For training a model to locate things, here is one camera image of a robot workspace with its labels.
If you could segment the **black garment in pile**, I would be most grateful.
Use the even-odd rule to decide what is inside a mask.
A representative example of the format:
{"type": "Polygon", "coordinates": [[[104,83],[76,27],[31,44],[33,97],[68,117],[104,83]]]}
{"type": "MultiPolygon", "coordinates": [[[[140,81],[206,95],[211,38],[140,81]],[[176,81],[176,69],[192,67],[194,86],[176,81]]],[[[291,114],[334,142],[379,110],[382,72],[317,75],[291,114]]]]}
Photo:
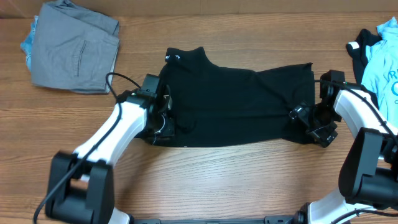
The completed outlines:
{"type": "Polygon", "coordinates": [[[367,89],[371,95],[371,100],[377,109],[381,109],[379,97],[382,98],[382,96],[379,91],[382,91],[381,84],[384,82],[382,80],[381,73],[371,71],[366,75],[365,84],[362,84],[362,80],[366,66],[369,63],[366,56],[366,47],[373,46],[380,40],[381,38],[378,35],[372,34],[367,29],[362,29],[354,41],[346,44],[348,55],[353,60],[353,72],[356,83],[358,85],[363,85],[367,89]]]}

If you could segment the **light blue t-shirt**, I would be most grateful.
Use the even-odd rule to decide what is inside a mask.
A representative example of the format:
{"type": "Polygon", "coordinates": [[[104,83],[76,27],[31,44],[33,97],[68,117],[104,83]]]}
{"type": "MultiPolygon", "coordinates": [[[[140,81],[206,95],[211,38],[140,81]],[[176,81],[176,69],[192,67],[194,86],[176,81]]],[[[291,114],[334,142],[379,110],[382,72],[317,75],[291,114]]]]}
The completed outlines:
{"type": "Polygon", "coordinates": [[[377,96],[381,114],[397,126],[397,20],[377,26],[381,40],[366,47],[368,64],[361,84],[377,96]]]}

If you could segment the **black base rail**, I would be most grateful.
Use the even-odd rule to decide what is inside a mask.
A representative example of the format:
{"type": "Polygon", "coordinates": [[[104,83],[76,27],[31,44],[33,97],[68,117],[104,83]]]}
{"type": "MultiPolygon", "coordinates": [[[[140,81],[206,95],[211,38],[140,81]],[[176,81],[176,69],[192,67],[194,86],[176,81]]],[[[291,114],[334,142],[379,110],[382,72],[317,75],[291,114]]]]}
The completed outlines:
{"type": "Polygon", "coordinates": [[[136,219],[130,224],[291,224],[294,217],[287,215],[266,216],[264,218],[233,218],[233,219],[207,219],[207,220],[160,220],[136,219]]]}

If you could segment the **folded grey trousers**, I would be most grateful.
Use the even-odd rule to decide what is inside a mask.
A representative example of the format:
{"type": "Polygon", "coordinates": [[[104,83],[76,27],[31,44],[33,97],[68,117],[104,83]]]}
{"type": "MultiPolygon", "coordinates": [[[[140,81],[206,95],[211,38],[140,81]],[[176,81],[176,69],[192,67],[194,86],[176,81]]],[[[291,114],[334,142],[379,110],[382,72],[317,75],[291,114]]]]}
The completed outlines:
{"type": "Polygon", "coordinates": [[[71,1],[42,5],[31,53],[32,83],[106,94],[119,49],[119,21],[71,1]]]}

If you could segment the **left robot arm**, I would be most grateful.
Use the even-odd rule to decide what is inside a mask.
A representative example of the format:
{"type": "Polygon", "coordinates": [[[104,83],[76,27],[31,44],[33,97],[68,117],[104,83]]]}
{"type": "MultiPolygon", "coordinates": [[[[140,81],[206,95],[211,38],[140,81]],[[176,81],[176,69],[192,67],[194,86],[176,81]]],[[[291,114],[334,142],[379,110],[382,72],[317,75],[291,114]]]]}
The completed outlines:
{"type": "Polygon", "coordinates": [[[134,223],[134,217],[115,207],[114,167],[134,138],[149,144],[174,135],[168,111],[171,90],[160,77],[148,74],[142,85],[115,96],[108,120],[71,154],[52,159],[47,194],[37,207],[65,223],[134,223]]]}

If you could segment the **black polo shirt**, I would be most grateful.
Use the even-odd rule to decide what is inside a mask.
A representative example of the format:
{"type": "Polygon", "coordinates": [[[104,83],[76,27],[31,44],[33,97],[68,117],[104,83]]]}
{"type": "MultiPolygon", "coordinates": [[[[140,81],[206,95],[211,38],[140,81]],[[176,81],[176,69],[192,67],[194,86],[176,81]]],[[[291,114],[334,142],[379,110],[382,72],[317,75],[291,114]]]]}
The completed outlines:
{"type": "Polygon", "coordinates": [[[175,121],[171,137],[141,136],[165,147],[223,147],[284,139],[299,144],[314,140],[289,113],[299,104],[315,103],[311,63],[270,70],[219,67],[203,47],[167,49],[159,73],[170,87],[175,121]]]}

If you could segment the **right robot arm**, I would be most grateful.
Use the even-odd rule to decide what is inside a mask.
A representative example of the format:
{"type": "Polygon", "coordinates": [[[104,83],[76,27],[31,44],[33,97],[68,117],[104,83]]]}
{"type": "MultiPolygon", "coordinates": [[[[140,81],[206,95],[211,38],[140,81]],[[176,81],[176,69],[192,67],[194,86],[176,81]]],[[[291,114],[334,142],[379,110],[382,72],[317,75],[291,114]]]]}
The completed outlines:
{"type": "Polygon", "coordinates": [[[336,138],[344,121],[354,142],[341,167],[338,188],[306,203],[288,223],[349,223],[361,214],[397,216],[397,128],[373,103],[362,85],[348,83],[341,71],[330,70],[317,80],[321,102],[301,102],[289,114],[322,147],[336,138]]]}

